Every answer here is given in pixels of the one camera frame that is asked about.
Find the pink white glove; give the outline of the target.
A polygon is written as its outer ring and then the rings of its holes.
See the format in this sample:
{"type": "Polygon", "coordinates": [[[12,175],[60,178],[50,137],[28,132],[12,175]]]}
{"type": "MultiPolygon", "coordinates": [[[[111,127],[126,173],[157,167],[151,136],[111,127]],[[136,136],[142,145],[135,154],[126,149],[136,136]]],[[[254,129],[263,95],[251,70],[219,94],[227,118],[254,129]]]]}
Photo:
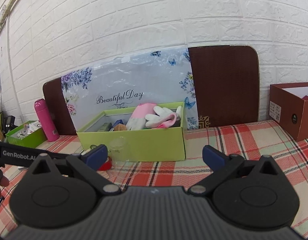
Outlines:
{"type": "Polygon", "coordinates": [[[128,131],[136,131],[145,128],[147,114],[154,114],[155,103],[142,103],[136,107],[129,118],[126,128],[128,131]]]}
{"type": "Polygon", "coordinates": [[[174,111],[166,107],[154,106],[154,114],[145,115],[146,128],[170,128],[181,119],[183,107],[178,106],[174,111]]]}

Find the green tray box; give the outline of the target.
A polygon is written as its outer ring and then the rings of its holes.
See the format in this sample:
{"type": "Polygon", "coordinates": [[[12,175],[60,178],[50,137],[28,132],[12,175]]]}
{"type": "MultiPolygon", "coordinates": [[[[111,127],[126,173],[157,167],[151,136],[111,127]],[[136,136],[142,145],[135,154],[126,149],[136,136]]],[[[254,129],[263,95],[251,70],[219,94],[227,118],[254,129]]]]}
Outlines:
{"type": "Polygon", "coordinates": [[[28,121],[6,134],[7,142],[12,145],[37,148],[47,141],[39,121],[28,121]]]}

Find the floral plastic bag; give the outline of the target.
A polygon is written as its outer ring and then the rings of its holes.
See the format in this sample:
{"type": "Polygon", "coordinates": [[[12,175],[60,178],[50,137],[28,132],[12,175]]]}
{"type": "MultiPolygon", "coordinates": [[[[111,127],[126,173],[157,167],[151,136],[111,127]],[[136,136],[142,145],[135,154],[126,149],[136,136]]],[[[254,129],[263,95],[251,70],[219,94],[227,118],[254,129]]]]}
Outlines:
{"type": "Polygon", "coordinates": [[[93,63],[62,76],[61,90],[76,130],[105,110],[170,102],[183,102],[188,129],[198,127],[194,78],[186,47],[93,63]]]}

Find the clear plastic cup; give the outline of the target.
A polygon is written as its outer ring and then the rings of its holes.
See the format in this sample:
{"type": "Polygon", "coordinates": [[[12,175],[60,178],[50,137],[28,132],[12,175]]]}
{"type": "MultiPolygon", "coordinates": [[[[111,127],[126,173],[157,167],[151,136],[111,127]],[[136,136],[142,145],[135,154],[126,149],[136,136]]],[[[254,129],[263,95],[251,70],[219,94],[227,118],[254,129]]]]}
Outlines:
{"type": "Polygon", "coordinates": [[[136,174],[139,162],[134,160],[134,154],[126,138],[113,139],[110,142],[110,154],[112,168],[108,173],[111,177],[124,180],[130,179],[136,174]]]}

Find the golden orange box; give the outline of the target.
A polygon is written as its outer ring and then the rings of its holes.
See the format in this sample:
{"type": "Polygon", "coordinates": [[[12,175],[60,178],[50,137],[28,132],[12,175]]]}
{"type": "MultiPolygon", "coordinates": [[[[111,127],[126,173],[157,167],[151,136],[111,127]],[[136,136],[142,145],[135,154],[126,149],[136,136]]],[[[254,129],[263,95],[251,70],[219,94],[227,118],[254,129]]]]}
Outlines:
{"type": "Polygon", "coordinates": [[[124,124],[117,124],[114,126],[113,131],[126,131],[127,127],[124,124]]]}

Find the brown headboard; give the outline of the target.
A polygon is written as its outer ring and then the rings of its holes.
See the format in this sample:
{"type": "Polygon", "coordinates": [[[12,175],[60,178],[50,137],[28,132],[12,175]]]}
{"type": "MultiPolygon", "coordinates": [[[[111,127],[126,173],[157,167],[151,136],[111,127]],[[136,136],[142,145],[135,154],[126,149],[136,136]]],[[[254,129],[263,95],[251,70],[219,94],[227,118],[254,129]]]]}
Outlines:
{"type": "MultiPolygon", "coordinates": [[[[258,119],[258,55],[250,46],[188,48],[197,100],[198,127],[224,126],[258,119]]],[[[61,134],[76,133],[61,90],[61,77],[43,85],[43,95],[61,134]]]]}

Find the blue box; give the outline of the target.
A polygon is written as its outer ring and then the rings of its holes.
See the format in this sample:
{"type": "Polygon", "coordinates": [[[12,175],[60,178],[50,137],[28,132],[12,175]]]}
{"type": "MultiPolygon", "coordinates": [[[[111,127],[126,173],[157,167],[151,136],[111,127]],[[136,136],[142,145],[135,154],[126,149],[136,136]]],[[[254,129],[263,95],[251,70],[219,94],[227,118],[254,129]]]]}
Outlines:
{"type": "Polygon", "coordinates": [[[119,124],[124,124],[123,120],[122,119],[119,119],[117,120],[114,124],[113,124],[113,127],[119,125],[119,124]]]}

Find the pink thermos bottle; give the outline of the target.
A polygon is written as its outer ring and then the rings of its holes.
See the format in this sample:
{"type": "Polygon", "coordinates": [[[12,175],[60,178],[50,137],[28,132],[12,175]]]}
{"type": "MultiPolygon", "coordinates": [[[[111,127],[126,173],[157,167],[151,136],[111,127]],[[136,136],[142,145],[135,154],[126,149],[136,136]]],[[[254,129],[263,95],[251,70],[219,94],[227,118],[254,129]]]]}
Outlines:
{"type": "Polygon", "coordinates": [[[36,100],[34,103],[34,109],[47,140],[53,142],[59,139],[60,136],[53,123],[46,101],[44,99],[36,100]]]}

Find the dark green box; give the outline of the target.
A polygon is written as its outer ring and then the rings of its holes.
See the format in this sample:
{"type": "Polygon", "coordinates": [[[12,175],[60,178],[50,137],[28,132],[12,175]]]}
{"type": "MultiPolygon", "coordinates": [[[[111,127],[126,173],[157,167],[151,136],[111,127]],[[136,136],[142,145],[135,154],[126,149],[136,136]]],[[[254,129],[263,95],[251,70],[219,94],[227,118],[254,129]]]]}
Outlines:
{"type": "Polygon", "coordinates": [[[98,132],[108,132],[113,128],[111,122],[105,122],[99,129],[98,132]]]}

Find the light green storage box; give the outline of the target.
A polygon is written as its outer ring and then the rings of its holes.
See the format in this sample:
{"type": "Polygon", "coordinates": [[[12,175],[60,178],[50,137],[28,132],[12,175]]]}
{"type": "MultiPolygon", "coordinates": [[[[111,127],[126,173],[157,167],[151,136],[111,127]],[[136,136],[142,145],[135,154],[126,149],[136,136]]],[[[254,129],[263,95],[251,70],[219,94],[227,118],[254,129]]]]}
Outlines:
{"type": "Polygon", "coordinates": [[[110,109],[99,113],[89,123],[76,131],[82,147],[87,150],[91,145],[104,144],[110,151],[110,142],[118,137],[124,137],[129,142],[135,161],[182,161],[185,160],[184,132],[187,129],[185,110],[181,111],[180,124],[170,128],[152,128],[136,131],[98,132],[105,123],[122,119],[127,122],[134,107],[110,109]]]}

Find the brown cardboard box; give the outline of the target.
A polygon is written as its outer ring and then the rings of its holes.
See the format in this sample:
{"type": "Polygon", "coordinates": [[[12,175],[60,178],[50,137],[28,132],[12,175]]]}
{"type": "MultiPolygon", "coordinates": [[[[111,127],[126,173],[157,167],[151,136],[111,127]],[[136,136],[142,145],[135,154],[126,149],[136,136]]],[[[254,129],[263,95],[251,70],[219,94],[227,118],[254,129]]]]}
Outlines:
{"type": "Polygon", "coordinates": [[[294,140],[308,139],[308,82],[270,85],[269,116],[294,140]]]}

